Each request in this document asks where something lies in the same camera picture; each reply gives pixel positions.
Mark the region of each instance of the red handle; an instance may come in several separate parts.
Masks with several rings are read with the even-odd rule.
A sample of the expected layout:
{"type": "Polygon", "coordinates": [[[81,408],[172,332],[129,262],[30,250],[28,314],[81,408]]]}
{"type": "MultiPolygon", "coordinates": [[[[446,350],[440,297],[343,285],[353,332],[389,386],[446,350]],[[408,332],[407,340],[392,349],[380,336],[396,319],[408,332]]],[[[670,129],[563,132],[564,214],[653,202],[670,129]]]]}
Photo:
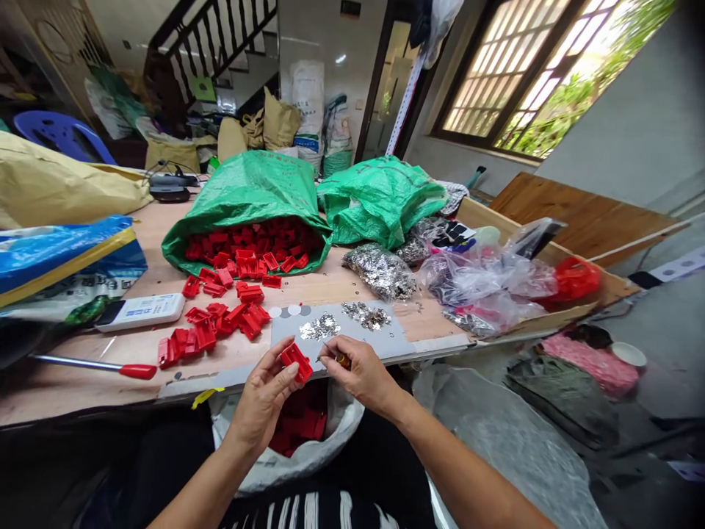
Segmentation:
{"type": "Polygon", "coordinates": [[[151,380],[156,375],[156,366],[149,366],[147,364],[125,364],[120,368],[118,373],[130,378],[151,380]]]}

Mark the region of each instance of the green plastic bag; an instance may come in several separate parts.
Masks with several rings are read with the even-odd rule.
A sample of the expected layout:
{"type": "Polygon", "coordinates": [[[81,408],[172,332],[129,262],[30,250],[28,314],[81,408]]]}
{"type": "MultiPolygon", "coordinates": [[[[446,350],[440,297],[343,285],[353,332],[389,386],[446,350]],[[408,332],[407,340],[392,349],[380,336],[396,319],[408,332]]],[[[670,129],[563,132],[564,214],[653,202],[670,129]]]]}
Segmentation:
{"type": "Polygon", "coordinates": [[[172,266],[197,276],[201,268],[210,266],[185,259],[189,235],[277,217],[300,218],[324,241],[320,253],[308,257],[306,268],[288,275],[316,270],[330,250],[330,227],[318,213],[313,167],[282,154],[244,152],[216,169],[191,211],[167,233],[162,253],[172,266]]]}
{"type": "Polygon", "coordinates": [[[334,245],[372,240],[388,250],[403,244],[411,226],[448,201],[445,188],[423,169],[395,156],[339,171],[318,186],[318,196],[334,245]]]}

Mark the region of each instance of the screwdriver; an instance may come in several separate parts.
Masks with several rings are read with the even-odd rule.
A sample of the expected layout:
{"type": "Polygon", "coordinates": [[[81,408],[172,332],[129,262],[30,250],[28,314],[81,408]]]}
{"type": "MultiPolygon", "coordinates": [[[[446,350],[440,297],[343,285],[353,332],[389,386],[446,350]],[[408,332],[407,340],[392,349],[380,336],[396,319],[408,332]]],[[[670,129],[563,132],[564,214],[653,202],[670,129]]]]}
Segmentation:
{"type": "Polygon", "coordinates": [[[90,360],[78,360],[65,358],[63,356],[52,355],[30,355],[33,359],[47,362],[48,364],[68,365],[74,367],[85,367],[101,371],[117,371],[122,376],[139,378],[141,380],[151,380],[156,374],[156,366],[147,364],[108,364],[106,362],[94,362],[90,360]]]}

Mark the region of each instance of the green plant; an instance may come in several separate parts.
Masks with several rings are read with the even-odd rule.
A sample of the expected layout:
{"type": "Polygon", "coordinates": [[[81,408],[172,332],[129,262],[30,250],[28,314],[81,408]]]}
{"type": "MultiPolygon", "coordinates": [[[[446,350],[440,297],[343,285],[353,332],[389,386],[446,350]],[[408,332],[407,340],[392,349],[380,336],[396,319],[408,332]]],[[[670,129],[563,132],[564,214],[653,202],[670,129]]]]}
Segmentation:
{"type": "Polygon", "coordinates": [[[517,127],[520,115],[507,127],[496,146],[545,158],[573,125],[629,64],[653,33],[673,12],[676,0],[631,0],[629,9],[615,22],[619,36],[597,71],[586,79],[575,73],[549,97],[533,123],[524,131],[517,127]]]}

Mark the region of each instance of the red plastic bag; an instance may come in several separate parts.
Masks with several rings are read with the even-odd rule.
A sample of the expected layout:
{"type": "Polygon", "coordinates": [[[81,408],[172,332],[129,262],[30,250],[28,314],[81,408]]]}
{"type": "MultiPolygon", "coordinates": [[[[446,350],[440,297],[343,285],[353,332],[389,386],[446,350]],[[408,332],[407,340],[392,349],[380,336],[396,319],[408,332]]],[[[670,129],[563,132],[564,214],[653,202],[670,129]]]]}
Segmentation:
{"type": "Polygon", "coordinates": [[[580,299],[600,287],[600,269],[575,256],[566,257],[556,266],[558,292],[544,298],[544,303],[560,303],[580,299]]]}

